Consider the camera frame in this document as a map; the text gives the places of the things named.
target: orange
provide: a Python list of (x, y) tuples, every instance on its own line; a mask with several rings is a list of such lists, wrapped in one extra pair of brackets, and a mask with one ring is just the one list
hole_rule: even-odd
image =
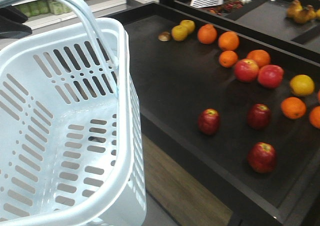
[(258, 64), (259, 68), (271, 63), (269, 53), (263, 49), (255, 49), (250, 51), (246, 58), (254, 60)]
[(281, 103), (281, 110), (287, 118), (296, 120), (305, 115), (307, 106), (297, 97), (287, 97)]
[(218, 46), (222, 51), (234, 51), (240, 44), (239, 37), (234, 31), (227, 31), (220, 35), (218, 39)]
[(320, 129), (320, 106), (316, 106), (311, 110), (309, 122), (317, 129)]
[(201, 26), (197, 33), (198, 40), (200, 41), (200, 43), (205, 45), (212, 44), (216, 40), (217, 35), (217, 30), (210, 23)]
[(231, 68), (237, 61), (239, 57), (235, 51), (227, 50), (223, 51), (219, 56), (219, 63), (225, 68)]

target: green package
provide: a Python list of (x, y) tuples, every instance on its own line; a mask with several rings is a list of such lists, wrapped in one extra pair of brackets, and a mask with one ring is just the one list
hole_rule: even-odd
[(28, 18), (30, 18), (32, 16), (29, 5), (27, 3), (22, 3), (18, 7), (19, 7), (19, 10), (21, 11), (21, 13), (26, 15)]
[(50, 10), (49, 10), (47, 0), (38, 0), (37, 4), (38, 4), (40, 14), (44, 15), (49, 13)]
[(63, 8), (63, 13), (64, 13), (64, 14), (72, 12), (71, 8), (69, 8), (69, 7), (68, 7), (67, 5), (65, 5), (65, 4), (62, 4), (62, 8)]
[(49, 8), (50, 8), (50, 12), (53, 13), (54, 15), (61, 15), (64, 13), (62, 3), (58, 1), (55, 1), (55, 0), (49, 1)]
[(30, 7), (31, 16), (37, 16), (40, 14), (40, 10), (39, 10), (37, 1), (29, 2), (28, 5)]

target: yellow apple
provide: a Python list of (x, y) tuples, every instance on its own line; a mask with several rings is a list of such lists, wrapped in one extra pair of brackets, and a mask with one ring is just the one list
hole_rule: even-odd
[(180, 25), (183, 25), (188, 29), (188, 35), (192, 34), (196, 29), (196, 24), (192, 20), (184, 19), (180, 22)]

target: basket handle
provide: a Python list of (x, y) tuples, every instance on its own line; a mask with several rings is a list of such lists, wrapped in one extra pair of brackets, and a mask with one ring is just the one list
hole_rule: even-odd
[[(0, 8), (7, 7), (9, 5), (21, 2), (24, 0), (0, 0)], [(119, 66), (119, 60), (113, 53), (111, 47), (105, 40), (105, 38), (102, 35), (102, 32), (100, 28), (98, 27), (98, 24), (96, 23), (96, 19), (90, 9), (90, 7), (86, 4), (84, 0), (57, 0), (65, 5), (67, 5), (69, 8), (73, 10), (73, 12), (78, 16), (78, 18), (81, 20), (84, 29), (90, 39), (92, 48), (95, 52), (100, 52), (100, 46), (98, 44), (97, 39), (101, 42), (103, 48), (105, 49), (107, 56), (109, 58), (108, 64), (113, 68), (113, 70), (118, 72), (118, 66)], [(108, 69), (108, 66), (105, 63), (105, 59), (102, 56), (101, 53), (96, 54), (99, 62), (105, 67), (106, 76), (108, 77), (108, 81), (110, 83), (110, 86), (115, 94), (115, 96), (118, 96), (118, 89), (115, 81), (113, 80), (113, 76), (110, 73), (110, 70)]]

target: display table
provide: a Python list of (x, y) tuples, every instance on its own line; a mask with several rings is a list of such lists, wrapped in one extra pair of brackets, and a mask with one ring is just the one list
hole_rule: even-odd
[[(110, 17), (123, 23), (129, 35), (130, 72), (140, 100), (142, 132), (248, 225), (300, 226), (320, 194), (320, 131), (310, 125), (307, 115), (297, 120), (283, 116), (280, 103), (292, 96), (293, 76), (319, 79), (320, 65), (239, 33), (240, 58), (264, 49), (272, 63), (285, 70), (282, 84), (266, 89), (257, 82), (236, 80), (232, 69), (219, 65), (217, 42), (201, 44), (195, 32), (183, 42), (158, 40), (159, 33), (184, 19), (194, 20), (198, 29), (207, 23), (200, 18), (157, 3)], [(215, 27), (218, 35), (228, 30)], [(315, 93), (305, 102), (307, 113), (319, 104)], [(272, 111), (271, 124), (262, 131), (246, 124), (246, 113), (255, 103)], [(221, 126), (214, 136), (197, 128), (198, 115), (206, 108), (220, 112)], [(274, 172), (258, 174), (247, 164), (247, 153), (257, 142), (277, 150)]]

